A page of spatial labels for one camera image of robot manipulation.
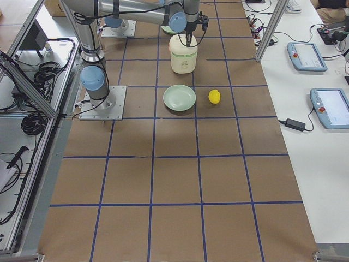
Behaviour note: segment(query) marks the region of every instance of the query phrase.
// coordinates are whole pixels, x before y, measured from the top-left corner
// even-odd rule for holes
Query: metal mounting plate
[[[110,27],[103,28],[102,38],[126,38],[126,37],[134,37],[136,32],[136,21],[129,21],[129,27],[122,32],[114,32],[110,29]]]
[[[116,104],[106,110],[92,109],[91,103],[82,105],[81,112],[92,109],[91,111],[79,115],[80,120],[122,120],[124,112],[124,104],[126,97],[126,86],[109,86],[110,94],[116,97]],[[84,100],[89,100],[89,95],[86,92]]]

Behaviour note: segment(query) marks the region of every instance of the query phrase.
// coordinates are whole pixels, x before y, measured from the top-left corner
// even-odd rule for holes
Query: white container
[[[191,73],[196,65],[197,42],[193,36],[190,44],[193,47],[188,47],[185,46],[185,34],[181,34],[180,39],[182,42],[180,42],[179,36],[176,34],[170,40],[171,67],[177,74]]]

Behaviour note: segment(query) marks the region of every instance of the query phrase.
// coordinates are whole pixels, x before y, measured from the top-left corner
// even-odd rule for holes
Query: yellow lemon
[[[208,100],[212,104],[218,104],[220,102],[220,93],[219,93],[219,91],[217,89],[213,89],[213,90],[209,91]]]

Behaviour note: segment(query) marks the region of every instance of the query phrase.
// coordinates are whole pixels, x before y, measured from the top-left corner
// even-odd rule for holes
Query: white table
[[[249,4],[255,10],[269,5]],[[273,10],[276,1],[272,0]],[[285,32],[296,40],[307,41],[310,38],[309,27],[321,23],[319,16],[309,0],[297,0],[302,7],[300,14],[285,13],[281,18],[277,32]],[[246,11],[246,15],[255,16],[267,26],[271,15]],[[340,54],[334,46],[325,45],[313,31],[311,43],[315,43],[322,56]],[[345,60],[339,57],[326,61],[328,70],[323,73],[301,73],[294,69],[286,46],[292,40],[283,34],[276,34],[279,42],[267,48],[262,57],[262,68],[278,119],[292,118],[311,124],[307,118],[312,108],[309,91],[312,88],[340,87],[349,97],[349,85],[344,79]],[[349,243],[349,130],[327,130],[313,112],[311,119],[314,131],[299,132],[281,127],[297,178],[308,219],[317,243]]]

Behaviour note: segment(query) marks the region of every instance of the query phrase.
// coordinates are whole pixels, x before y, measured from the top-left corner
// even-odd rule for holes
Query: person
[[[349,16],[349,0],[310,0],[322,22],[340,23]]]

